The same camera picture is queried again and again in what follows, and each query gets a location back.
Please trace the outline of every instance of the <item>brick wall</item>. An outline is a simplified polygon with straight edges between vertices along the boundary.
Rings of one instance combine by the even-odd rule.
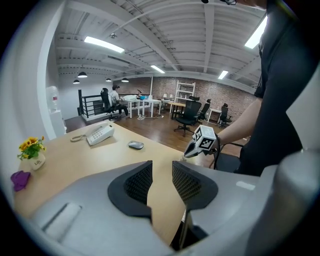
[[[164,94],[167,94],[168,97],[172,94],[173,97],[175,97],[178,80],[187,84],[195,83],[194,94],[196,97],[200,97],[200,102],[202,104],[201,108],[204,106],[207,99],[211,99],[210,107],[214,109],[220,110],[221,106],[224,103],[227,103],[229,108],[228,114],[232,116],[232,120],[234,121],[256,100],[254,95],[231,86],[211,81],[181,77],[154,77],[152,85],[153,98],[163,99]],[[127,83],[115,81],[113,84],[120,86],[118,91],[120,94],[137,94],[137,89],[144,94],[148,94],[150,92],[151,78],[134,78],[129,79],[129,82]],[[186,87],[183,90],[189,91],[190,88]]]

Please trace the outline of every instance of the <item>white telephone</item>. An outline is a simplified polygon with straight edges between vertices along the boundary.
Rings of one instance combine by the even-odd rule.
[[[82,134],[70,139],[71,142],[80,141],[82,138],[86,137],[90,146],[96,145],[105,139],[114,135],[115,128],[108,123],[101,123],[89,130],[86,134]]]

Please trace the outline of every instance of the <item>computer mouse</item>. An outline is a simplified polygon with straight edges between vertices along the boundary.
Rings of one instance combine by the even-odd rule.
[[[130,142],[128,143],[128,146],[129,146],[130,148],[134,148],[134,149],[137,149],[137,150],[142,149],[142,148],[144,147],[144,145],[145,145],[145,144],[143,144],[142,142],[138,142],[138,141],[134,141],[134,140],[132,140],[132,141],[130,141]]]

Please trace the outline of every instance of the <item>man sitting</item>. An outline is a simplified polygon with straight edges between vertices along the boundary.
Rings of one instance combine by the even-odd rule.
[[[121,117],[122,110],[124,110],[125,117],[128,116],[128,108],[125,105],[120,104],[120,98],[117,90],[120,88],[118,85],[112,86],[112,91],[110,92],[112,105],[115,106],[115,110],[119,110],[119,114]]]

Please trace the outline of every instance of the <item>ceiling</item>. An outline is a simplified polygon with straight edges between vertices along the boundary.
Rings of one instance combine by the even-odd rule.
[[[258,47],[245,43],[265,12],[219,0],[70,0],[55,32],[60,75],[123,77],[188,74],[235,87],[257,87]],[[125,49],[117,53],[84,42],[97,38]]]

